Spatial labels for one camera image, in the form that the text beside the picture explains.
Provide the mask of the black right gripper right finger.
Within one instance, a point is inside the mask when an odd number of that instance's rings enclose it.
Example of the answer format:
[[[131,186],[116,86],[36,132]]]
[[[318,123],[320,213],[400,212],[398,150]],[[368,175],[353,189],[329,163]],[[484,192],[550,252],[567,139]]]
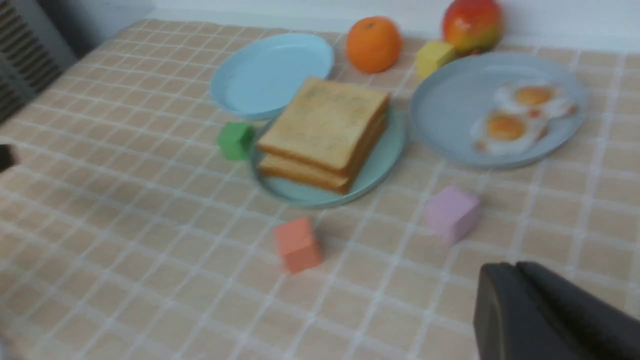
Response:
[[[640,322],[534,261],[486,263],[473,328],[481,360],[637,360]]]

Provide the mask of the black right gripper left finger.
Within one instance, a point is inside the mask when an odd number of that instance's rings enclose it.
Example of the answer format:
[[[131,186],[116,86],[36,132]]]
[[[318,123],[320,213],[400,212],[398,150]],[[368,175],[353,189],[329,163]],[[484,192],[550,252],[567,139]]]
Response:
[[[0,144],[0,173],[4,173],[17,164],[16,147],[12,144]]]

